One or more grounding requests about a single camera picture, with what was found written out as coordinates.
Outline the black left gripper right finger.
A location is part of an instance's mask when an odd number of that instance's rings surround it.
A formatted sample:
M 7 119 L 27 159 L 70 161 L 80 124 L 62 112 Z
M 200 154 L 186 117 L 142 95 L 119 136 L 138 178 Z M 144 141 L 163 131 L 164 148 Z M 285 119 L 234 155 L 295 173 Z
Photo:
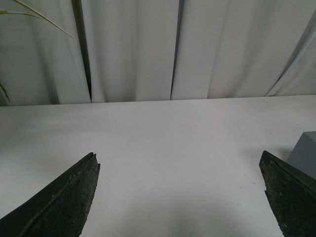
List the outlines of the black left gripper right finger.
M 270 208 L 285 237 L 316 235 L 316 180 L 263 151 L 259 167 Z

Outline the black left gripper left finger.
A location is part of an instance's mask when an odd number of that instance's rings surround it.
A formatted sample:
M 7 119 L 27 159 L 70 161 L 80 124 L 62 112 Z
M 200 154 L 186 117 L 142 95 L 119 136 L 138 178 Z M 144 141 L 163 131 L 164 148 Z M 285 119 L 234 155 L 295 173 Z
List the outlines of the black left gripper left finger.
M 100 172 L 89 153 L 24 204 L 1 218 L 2 237 L 78 237 L 92 205 Z

